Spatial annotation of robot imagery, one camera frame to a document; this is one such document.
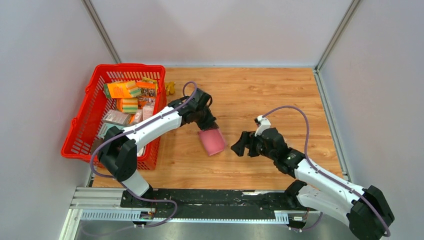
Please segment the pink paper box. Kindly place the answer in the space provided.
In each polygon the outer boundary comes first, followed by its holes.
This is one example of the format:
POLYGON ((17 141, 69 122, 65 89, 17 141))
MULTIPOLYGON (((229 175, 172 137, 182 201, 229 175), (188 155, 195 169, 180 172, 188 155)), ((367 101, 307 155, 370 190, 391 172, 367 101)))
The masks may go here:
POLYGON ((208 156, 216 155, 226 148, 226 140, 219 128, 199 131, 197 134, 208 156))

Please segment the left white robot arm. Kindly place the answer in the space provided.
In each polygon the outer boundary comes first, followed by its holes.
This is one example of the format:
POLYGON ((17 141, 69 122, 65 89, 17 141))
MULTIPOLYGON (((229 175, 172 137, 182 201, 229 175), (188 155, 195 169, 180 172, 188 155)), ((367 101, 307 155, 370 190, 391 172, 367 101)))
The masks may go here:
POLYGON ((217 129, 211 104, 212 96, 198 88, 190 96, 171 101, 161 111, 138 124, 123 129, 110 128, 94 154, 111 177, 134 194, 136 204, 148 207, 153 201, 153 194, 151 185, 137 170, 139 150, 186 124, 195 123, 202 131, 217 129))

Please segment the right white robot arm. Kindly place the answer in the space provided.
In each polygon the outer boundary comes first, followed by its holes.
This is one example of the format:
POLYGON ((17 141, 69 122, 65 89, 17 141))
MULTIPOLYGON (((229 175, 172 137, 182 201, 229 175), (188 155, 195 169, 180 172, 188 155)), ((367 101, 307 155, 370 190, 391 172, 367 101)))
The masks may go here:
POLYGON ((289 208, 318 210, 348 226, 360 240, 391 236, 389 227, 395 217, 379 188, 362 187, 323 169, 305 153, 289 147, 276 128, 260 134, 243 131, 231 150, 239 157, 248 150, 251 158, 271 159, 281 173, 293 177, 285 195, 289 208))

